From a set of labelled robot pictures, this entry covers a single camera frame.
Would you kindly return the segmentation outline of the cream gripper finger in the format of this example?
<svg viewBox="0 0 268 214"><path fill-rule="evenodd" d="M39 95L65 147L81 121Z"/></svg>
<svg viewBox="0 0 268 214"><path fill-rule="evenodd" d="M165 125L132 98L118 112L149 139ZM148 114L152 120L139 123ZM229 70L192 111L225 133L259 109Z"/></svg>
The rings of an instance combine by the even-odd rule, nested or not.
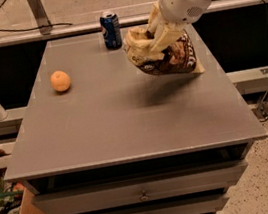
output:
<svg viewBox="0 0 268 214"><path fill-rule="evenodd" d="M150 35L154 35L157 31L161 32L164 27L164 18L160 12L159 4L157 2L154 2L152 7L153 8L150 11L146 28L146 32L148 32Z"/></svg>
<svg viewBox="0 0 268 214"><path fill-rule="evenodd" d="M150 50L153 52L165 50L183 35L184 27L183 23L166 23L164 21L159 23L155 30L154 39L150 44Z"/></svg>

